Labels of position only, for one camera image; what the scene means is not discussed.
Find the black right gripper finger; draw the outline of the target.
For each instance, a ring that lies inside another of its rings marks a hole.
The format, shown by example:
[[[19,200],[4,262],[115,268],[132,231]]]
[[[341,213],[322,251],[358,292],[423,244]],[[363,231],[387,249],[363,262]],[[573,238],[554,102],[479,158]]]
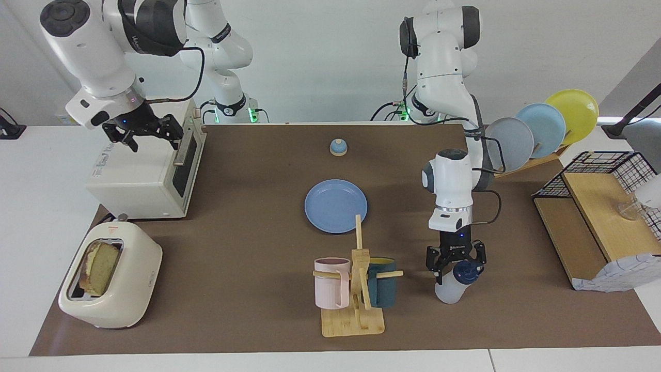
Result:
[[[183,129],[174,116],[163,116],[158,119],[158,137],[170,143],[173,150],[179,150],[183,137]]]
[[[134,140],[134,135],[131,130],[120,132],[118,129],[106,129],[106,136],[108,136],[109,141],[126,145],[131,151],[133,151],[133,153],[137,153],[138,144]]]

